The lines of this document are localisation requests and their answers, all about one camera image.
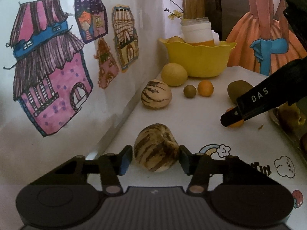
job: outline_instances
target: tray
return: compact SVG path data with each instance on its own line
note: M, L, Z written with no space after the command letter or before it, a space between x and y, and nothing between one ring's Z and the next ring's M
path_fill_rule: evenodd
M280 128L280 130L283 131L285 133L285 135L288 137L288 139L292 143L294 149L296 150L298 155L301 157L303 163L307 167L307 152L304 151L303 149L301 149L301 147L300 147L300 138L305 133L307 133L307 123L304 126L298 128L298 129L295 129L293 131L287 131L287 130L283 129L281 127L280 123L279 123L278 108L274 108L274 109L269 110L269 116L270 116L271 120L275 124L277 124L277 126Z

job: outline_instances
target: yellow plastic basket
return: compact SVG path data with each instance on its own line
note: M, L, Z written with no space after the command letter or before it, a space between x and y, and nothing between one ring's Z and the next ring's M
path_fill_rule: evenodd
M168 43L160 39L168 51L168 61L182 65L190 77L209 78L220 75L227 67L231 50L236 43L221 41L218 46L193 47L184 42Z

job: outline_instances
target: blue glove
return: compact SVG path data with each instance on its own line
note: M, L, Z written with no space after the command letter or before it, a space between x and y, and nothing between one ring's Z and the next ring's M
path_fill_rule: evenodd
M260 63L260 73L269 76L271 69L272 40L258 39L251 44L250 48L254 50L254 55Z
M281 54L288 52L288 43L284 38L278 38L272 41L271 53Z

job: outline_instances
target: orange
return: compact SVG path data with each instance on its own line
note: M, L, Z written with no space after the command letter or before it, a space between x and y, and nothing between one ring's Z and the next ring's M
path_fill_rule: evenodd
M208 80L199 82L197 91L203 97L210 97L213 94L213 84Z
M244 119L240 120L239 122L233 123L229 125L228 127L231 127L231 128L240 127L243 125L243 123L244 123Z

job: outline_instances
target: tabletop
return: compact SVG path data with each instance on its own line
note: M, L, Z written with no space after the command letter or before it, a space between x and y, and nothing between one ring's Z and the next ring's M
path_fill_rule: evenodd
M220 123L221 115L228 108L234 107L227 94L229 83L245 80L256 86L265 78L266 76L242 67L227 67L220 76L208 79L214 86L211 97L201 97L198 94L193 99L184 97L184 86L197 87L201 81L189 79L183 86L171 88L172 101L164 109L149 110L140 100L106 153L117 154L127 144L133 146L142 129L153 123L162 123L171 130L178 144L185 145L192 153L209 151L212 158L221 159L218 149L225 148L230 155L238 156L244 162L253 165L284 185L291 193L301 192L305 195L307 168L267 112L245 121L239 128L225 128ZM293 163L291 169L282 165L289 159ZM119 180L124 190L128 186L182 186L186 190L191 176L184 174L178 162L167 171L151 173L135 165L133 161L127 173L119 177ZM99 175L90 175L88 181L97 189L101 189ZM222 175L213 175L209 190L221 182ZM293 230L306 229L307 203L302 201L293 209L287 221L287 225Z

